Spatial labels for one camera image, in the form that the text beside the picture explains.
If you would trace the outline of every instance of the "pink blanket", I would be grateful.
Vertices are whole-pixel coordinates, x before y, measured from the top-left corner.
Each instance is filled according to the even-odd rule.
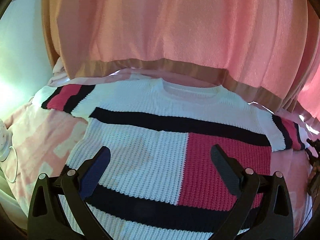
[[[141,71],[150,77],[162,77],[169,82],[183,85],[212,86],[178,74],[128,69],[105,78],[78,79],[68,83],[94,84],[137,79],[141,76],[136,72]],[[18,154],[17,181],[10,187],[23,211],[28,214],[37,177],[43,172],[49,176],[58,176],[61,173],[72,148],[83,137],[87,123],[81,118],[72,117],[64,112],[44,110],[30,103],[21,107],[5,123],[13,132],[12,142]],[[10,154],[8,159],[2,163],[2,169],[9,178],[14,176],[14,155]],[[270,169],[271,174],[275,171],[281,171],[284,174],[292,202],[294,227],[297,231],[311,209],[310,198],[306,193],[307,179],[310,173],[307,155],[304,151],[274,152],[271,156]]]

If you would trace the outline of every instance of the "pink stripe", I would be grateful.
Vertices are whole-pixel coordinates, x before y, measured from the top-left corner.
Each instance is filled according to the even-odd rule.
[[[249,145],[237,140],[190,133],[178,205],[229,211],[236,202],[224,185],[210,157],[211,147],[219,144],[229,157],[257,173],[270,175],[271,147]],[[256,196],[253,207],[260,204]]]
[[[55,109],[59,111],[63,111],[63,108],[71,96],[76,95],[82,85],[78,84],[69,84],[63,86],[60,93],[53,97],[47,105],[47,109]]]
[[[281,118],[282,124],[284,125],[284,127],[286,128],[286,130],[289,133],[289,136],[292,140],[292,149],[296,150],[296,151],[300,151],[301,150],[301,144],[299,143],[298,140],[298,134],[297,134],[297,129],[294,126],[294,122]]]

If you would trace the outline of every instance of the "pink panel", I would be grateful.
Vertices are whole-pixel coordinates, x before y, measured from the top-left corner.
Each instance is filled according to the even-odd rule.
[[[259,174],[270,174],[271,147],[249,145],[237,140],[190,133],[178,205],[229,211],[236,201],[224,185],[210,158],[211,147],[219,144],[229,157]],[[258,195],[253,207],[261,201]]]

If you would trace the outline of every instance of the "color-block sweater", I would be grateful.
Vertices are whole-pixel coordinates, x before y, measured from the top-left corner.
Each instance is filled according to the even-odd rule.
[[[78,169],[102,146],[110,149],[109,166],[84,200],[115,240],[207,240],[216,232],[236,197],[211,162],[212,145],[265,175],[272,152],[308,146],[307,133],[296,123],[222,86],[192,88],[163,79],[46,86],[32,103],[88,120],[64,171]],[[253,223],[261,197],[243,230]],[[65,199],[61,202],[80,232]]]

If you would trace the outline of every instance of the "tan trim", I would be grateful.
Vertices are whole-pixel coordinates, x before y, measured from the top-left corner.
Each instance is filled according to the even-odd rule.
[[[52,67],[54,67],[58,58],[60,57],[54,47],[53,39],[52,39],[53,37],[51,35],[52,24],[51,24],[50,10],[56,9],[57,5],[55,6],[55,3],[57,3],[57,0],[41,1],[42,30],[44,34],[44,43],[45,43],[49,61]]]
[[[162,70],[171,73],[190,76],[201,81],[215,85],[223,85],[226,89],[237,93],[247,102],[257,102],[275,112],[282,107],[283,99],[275,96],[263,87],[251,87],[234,80],[227,69],[213,68],[194,63],[181,62],[162,58],[155,61],[140,59],[115,60],[111,62],[87,61],[82,64],[76,73],[70,73],[70,78],[75,77],[104,77],[124,68],[138,68],[148,70]]]

